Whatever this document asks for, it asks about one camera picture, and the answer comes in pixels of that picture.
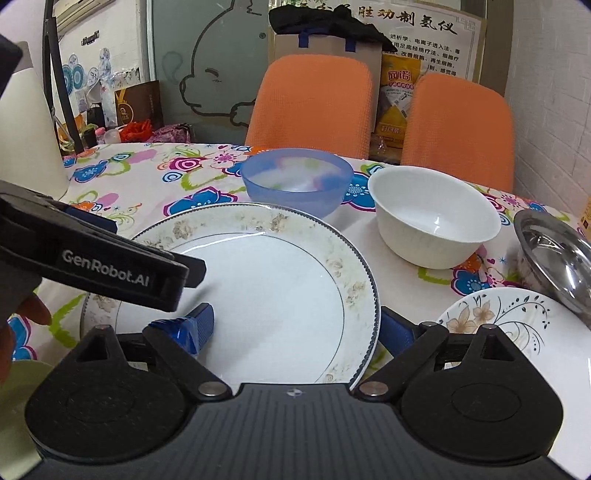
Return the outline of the person's left hand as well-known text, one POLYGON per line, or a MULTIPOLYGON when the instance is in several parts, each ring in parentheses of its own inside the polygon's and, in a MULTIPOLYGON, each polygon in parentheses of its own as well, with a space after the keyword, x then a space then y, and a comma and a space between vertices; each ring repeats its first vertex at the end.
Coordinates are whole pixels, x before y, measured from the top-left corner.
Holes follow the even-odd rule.
MULTIPOLYGON (((16 310, 16 313, 27 317, 29 320, 39 325, 51 324, 51 314, 36 294, 31 294, 26 300, 24 300, 16 310)), ((14 335, 8 325, 1 326, 0 334, 0 380, 4 383, 9 376, 12 364, 14 335)))

